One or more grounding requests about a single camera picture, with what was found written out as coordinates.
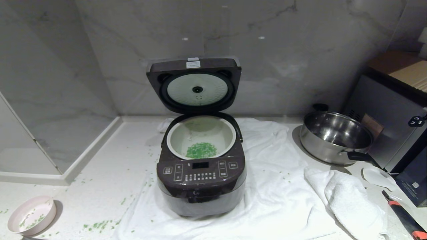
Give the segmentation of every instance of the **inner lid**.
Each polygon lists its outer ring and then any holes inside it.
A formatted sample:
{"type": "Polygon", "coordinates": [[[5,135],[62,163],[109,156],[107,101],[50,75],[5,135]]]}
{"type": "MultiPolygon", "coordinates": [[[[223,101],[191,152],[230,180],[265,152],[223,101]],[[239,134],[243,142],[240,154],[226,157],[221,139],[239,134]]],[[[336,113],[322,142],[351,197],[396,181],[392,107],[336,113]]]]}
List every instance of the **inner lid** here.
{"type": "Polygon", "coordinates": [[[228,93],[227,83],[206,73],[186,74],[172,80],[167,94],[177,103],[187,106],[205,106],[222,100],[228,93]]]}

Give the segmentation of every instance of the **control panel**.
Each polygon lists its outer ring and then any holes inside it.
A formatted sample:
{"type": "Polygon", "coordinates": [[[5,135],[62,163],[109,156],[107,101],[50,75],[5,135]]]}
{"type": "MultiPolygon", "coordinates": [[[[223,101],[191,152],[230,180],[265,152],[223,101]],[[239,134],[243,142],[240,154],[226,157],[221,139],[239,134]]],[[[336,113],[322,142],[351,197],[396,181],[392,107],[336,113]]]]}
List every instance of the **control panel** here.
{"type": "Polygon", "coordinates": [[[211,160],[200,162],[198,160],[180,161],[163,167],[162,175],[176,183],[198,184],[222,181],[239,172],[238,161],[211,160]]]}

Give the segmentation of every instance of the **white bowl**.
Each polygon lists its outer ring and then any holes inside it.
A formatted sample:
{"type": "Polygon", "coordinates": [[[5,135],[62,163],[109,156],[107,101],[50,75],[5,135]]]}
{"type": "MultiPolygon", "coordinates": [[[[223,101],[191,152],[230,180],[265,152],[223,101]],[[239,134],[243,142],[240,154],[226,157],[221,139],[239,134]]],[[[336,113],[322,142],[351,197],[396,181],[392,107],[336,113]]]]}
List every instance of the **white bowl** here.
{"type": "Polygon", "coordinates": [[[216,154],[206,158],[217,158],[228,152],[236,140],[236,130],[227,120],[214,116],[197,116],[185,119],[169,131],[166,143],[169,150],[182,159],[187,150],[195,144],[209,143],[216,148],[216,154]]]}
{"type": "Polygon", "coordinates": [[[55,218],[56,206],[50,196],[38,196],[19,206],[10,216],[7,227],[23,236],[44,230],[55,218]]]}

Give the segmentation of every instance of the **label sticker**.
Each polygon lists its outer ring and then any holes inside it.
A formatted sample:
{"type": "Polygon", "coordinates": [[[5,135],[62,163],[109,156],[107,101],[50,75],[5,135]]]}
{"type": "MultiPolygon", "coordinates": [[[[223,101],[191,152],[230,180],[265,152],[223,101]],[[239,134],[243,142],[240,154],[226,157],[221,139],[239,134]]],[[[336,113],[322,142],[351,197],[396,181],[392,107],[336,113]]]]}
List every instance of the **label sticker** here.
{"type": "Polygon", "coordinates": [[[198,68],[200,67],[200,61],[188,61],[187,68],[198,68]]]}

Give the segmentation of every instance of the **metal appliance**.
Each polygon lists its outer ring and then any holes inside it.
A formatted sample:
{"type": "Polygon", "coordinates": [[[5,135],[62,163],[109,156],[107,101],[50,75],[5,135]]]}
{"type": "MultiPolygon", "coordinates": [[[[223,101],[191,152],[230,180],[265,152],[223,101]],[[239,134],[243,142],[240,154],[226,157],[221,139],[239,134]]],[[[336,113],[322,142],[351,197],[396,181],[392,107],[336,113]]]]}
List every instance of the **metal appliance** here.
{"type": "Polygon", "coordinates": [[[162,103],[184,114],[169,125],[157,164],[158,186],[168,206],[183,216],[232,210],[246,180],[242,135],[231,106],[240,80],[237,59],[165,61],[147,77],[162,103]]]}
{"type": "Polygon", "coordinates": [[[420,90],[369,69],[359,79],[342,111],[357,121],[368,115],[383,126],[368,154],[389,174],[403,171],[423,149],[414,143],[426,131],[427,124],[410,125],[414,118],[426,116],[426,96],[420,90]]]}

